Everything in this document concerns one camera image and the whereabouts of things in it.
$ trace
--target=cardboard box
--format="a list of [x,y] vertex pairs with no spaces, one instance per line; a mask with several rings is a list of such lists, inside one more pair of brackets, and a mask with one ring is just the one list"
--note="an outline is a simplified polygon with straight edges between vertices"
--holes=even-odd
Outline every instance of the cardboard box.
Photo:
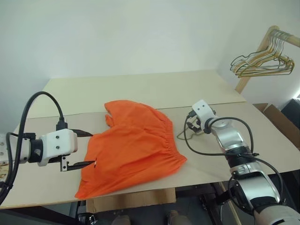
[[86,211],[97,213],[176,202],[175,188],[103,196],[86,200]]
[[300,150],[300,130],[274,105],[270,105],[263,114]]

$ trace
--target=clothing rack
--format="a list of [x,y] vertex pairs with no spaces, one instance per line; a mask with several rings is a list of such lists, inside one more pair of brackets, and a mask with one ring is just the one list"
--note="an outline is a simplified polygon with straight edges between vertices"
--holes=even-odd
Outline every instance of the clothing rack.
[[[269,45],[268,37],[273,30],[279,30],[279,27],[271,26],[268,29],[267,33],[265,34],[264,38],[262,39],[261,44],[259,45],[259,47],[257,49],[258,52],[267,49],[267,47]],[[300,48],[300,38],[299,37],[291,35],[287,40],[285,40],[285,42],[288,42],[288,43]],[[249,82],[250,78],[251,77],[241,77],[238,85],[235,87],[235,90],[238,93],[241,93],[243,91],[243,89],[245,88],[245,86],[247,85],[247,83]]]

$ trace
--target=orange shorts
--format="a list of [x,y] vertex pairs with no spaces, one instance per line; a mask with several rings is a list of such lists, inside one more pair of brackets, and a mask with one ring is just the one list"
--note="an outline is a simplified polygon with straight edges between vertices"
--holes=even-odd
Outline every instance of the orange shorts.
[[105,104],[109,130],[91,137],[75,197],[86,199],[177,172],[187,160],[176,149],[173,124],[150,106],[118,100]]

